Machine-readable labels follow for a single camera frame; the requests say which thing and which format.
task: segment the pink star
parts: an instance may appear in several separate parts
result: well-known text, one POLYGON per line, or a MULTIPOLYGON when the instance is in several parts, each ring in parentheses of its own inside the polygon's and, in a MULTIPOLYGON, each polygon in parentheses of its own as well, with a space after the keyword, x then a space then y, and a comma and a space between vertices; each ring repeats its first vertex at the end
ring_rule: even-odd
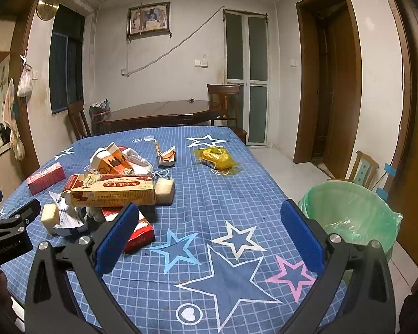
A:
POLYGON ((277 262, 279 263, 280 273, 278 273, 277 275, 274 275, 273 277, 270 277, 269 279, 266 279, 265 281, 266 282, 274 282, 274 283, 277 283, 277 284, 288 284, 288 285, 290 285, 291 294, 293 295, 294 300, 296 302, 299 302, 299 298, 300 298, 300 295, 302 293, 302 287, 304 285, 313 285, 316 279, 307 274, 307 267, 305 266, 305 263, 303 261, 300 261, 300 262, 296 263, 295 265, 292 265, 288 261, 282 259, 279 255, 276 255, 275 258, 277 259, 277 262), (301 265, 303 265, 301 275, 306 277, 308 280, 307 281, 299 281, 299 283, 297 285, 297 289, 294 287, 294 284, 292 283, 291 280, 281 280, 280 278, 282 276, 285 276, 286 274, 288 274, 287 271, 286 271, 285 265, 287 265, 288 267, 290 267, 293 270, 300 267, 301 265))

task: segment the wooden chair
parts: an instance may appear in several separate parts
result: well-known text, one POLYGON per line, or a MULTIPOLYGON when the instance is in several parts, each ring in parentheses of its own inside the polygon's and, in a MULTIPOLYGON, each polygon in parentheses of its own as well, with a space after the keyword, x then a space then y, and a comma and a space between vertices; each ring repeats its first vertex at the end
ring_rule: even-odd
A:
POLYGON ((356 152, 358 155, 350 172, 349 178, 330 178, 329 181, 348 181, 369 188, 375 177, 379 164, 369 155, 362 153, 360 150, 356 152))
POLYGON ((210 108, 220 109, 221 114, 218 118, 211 120, 211 125, 214 125, 214 121, 235 121, 235 127, 230 127, 234 133, 239 137, 244 144, 246 144, 247 132, 242 128, 239 128, 239 94, 240 85, 211 85, 207 84, 210 108), (213 96, 217 95, 218 103, 214 103, 213 96), (235 97, 235 117, 231 117, 229 114, 229 99, 231 96, 235 97))
POLYGON ((76 103, 67 104, 68 117, 71 121, 72 129, 76 139, 91 137, 90 129, 88 128, 87 119, 84 114, 84 102, 78 101, 76 103))

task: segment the wooden dining table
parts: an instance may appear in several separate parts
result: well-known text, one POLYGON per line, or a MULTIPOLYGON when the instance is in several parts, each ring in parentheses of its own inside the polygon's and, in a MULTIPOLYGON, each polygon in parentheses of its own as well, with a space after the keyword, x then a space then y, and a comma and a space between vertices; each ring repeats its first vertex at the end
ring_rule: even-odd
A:
POLYGON ((172 100, 135 105, 116 110, 104 120, 104 132, 139 128, 192 126, 220 116, 206 100, 172 100))

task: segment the window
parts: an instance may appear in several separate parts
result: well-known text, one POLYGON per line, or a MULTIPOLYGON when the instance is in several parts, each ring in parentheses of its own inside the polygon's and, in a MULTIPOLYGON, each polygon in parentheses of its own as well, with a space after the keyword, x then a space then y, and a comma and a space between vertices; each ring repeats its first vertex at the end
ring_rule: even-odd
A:
POLYGON ((49 94, 51 112, 83 100, 82 42, 85 17, 60 5, 52 28, 49 53, 49 94))

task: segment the metal screw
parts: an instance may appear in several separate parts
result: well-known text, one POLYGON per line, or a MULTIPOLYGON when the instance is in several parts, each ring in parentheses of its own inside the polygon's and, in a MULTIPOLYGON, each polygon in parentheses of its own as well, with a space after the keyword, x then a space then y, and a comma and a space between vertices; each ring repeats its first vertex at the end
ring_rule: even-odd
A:
POLYGON ((79 245, 87 245, 90 242, 90 237, 88 236, 82 236, 79 239, 79 245))
POLYGON ((39 249, 40 250, 44 250, 44 249, 46 249, 48 247, 48 242, 46 242, 46 241, 42 241, 40 244, 39 244, 39 249))
POLYGON ((332 233, 330 235, 330 241, 334 242, 335 244, 338 244, 342 241, 341 237, 338 234, 332 233))
POLYGON ((372 246, 373 246, 374 249, 380 249, 381 248, 381 244, 377 240, 372 240, 372 246))

